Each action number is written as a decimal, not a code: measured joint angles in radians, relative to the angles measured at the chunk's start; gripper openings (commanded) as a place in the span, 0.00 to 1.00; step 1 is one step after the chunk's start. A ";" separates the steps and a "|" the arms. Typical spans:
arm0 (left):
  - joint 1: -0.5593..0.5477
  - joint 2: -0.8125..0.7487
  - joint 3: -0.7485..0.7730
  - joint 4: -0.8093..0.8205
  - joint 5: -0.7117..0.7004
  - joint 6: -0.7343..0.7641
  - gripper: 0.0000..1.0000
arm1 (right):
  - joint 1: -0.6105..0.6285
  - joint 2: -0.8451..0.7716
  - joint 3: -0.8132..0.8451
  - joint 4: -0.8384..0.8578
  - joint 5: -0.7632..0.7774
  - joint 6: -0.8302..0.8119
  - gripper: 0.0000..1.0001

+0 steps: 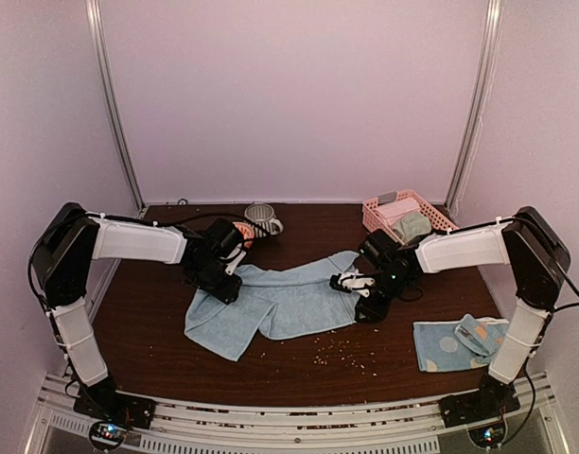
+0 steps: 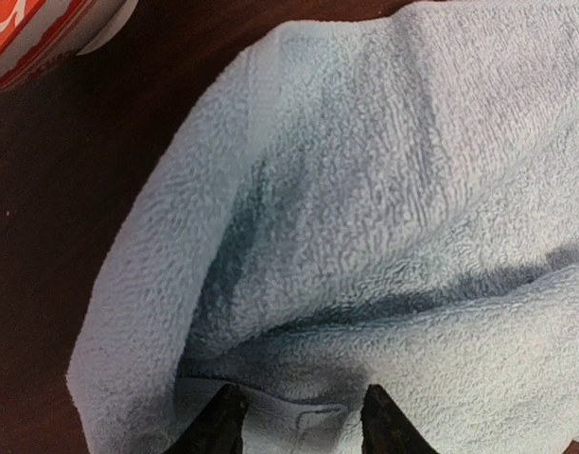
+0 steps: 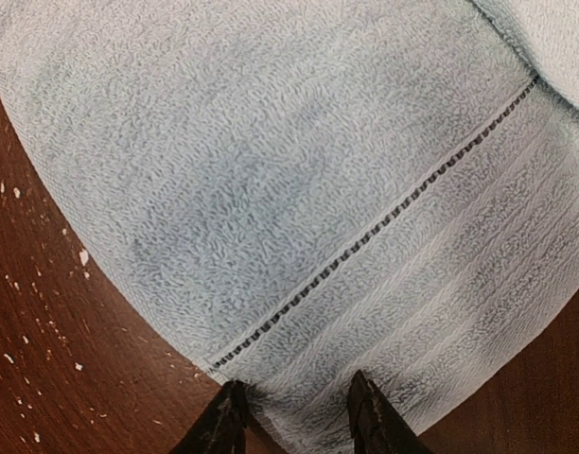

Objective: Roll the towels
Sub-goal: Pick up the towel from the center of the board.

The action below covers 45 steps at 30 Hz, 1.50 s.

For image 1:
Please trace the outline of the pink plastic basket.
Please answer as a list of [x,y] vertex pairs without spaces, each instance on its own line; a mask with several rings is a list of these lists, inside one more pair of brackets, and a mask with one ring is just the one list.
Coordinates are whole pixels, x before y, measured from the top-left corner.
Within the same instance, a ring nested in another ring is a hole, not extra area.
[[368,232],[382,230],[401,245],[418,235],[457,229],[453,221],[412,190],[394,191],[365,200],[362,224]]

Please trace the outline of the light blue towel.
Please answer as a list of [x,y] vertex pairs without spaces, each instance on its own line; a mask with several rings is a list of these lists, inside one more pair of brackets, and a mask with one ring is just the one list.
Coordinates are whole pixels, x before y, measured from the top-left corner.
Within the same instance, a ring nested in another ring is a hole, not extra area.
[[355,322],[359,295],[335,290],[329,281],[354,271],[357,258],[355,252],[342,251],[284,271],[240,266],[243,284],[237,300],[226,305],[198,290],[185,315],[184,335],[237,361],[257,333],[285,341],[349,326]]

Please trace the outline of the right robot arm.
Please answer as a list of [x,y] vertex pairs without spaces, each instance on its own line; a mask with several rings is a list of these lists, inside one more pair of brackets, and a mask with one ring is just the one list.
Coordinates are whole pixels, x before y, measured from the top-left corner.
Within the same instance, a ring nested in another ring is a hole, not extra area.
[[360,244],[360,255],[373,265],[371,274],[341,274],[343,291],[356,291],[358,322],[377,323],[390,303],[422,274],[478,267],[510,266],[516,283],[516,308],[498,353],[476,391],[445,397],[443,414],[459,422],[469,416],[498,417],[513,408],[513,382],[542,341],[561,288],[570,286],[570,252],[532,206],[509,218],[498,218],[457,230],[433,230],[401,244],[377,229]]

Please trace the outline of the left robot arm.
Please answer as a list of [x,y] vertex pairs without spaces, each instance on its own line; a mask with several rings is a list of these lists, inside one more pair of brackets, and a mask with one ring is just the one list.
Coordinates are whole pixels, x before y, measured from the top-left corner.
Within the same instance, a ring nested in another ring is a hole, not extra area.
[[115,419],[123,401],[85,308],[92,264],[120,259],[179,265],[191,286],[230,304],[242,285],[235,269],[246,254],[244,242],[243,233],[225,218],[194,231],[182,223],[90,213],[76,202],[61,207],[35,243],[28,279],[54,324],[82,397],[101,419]]

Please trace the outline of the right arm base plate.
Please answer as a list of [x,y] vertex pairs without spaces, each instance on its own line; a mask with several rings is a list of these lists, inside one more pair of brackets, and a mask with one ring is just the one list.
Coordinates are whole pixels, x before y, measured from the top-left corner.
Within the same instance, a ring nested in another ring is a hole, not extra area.
[[440,399],[438,405],[446,428],[498,419],[507,412],[520,409],[520,402],[514,392],[497,398],[482,390],[448,395]]

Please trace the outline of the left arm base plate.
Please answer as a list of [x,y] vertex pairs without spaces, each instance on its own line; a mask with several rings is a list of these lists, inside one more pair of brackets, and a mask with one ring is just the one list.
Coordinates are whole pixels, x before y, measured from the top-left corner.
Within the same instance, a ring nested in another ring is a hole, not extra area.
[[150,428],[155,409],[156,402],[150,398],[119,393],[103,384],[81,388],[73,405],[79,414],[141,429]]

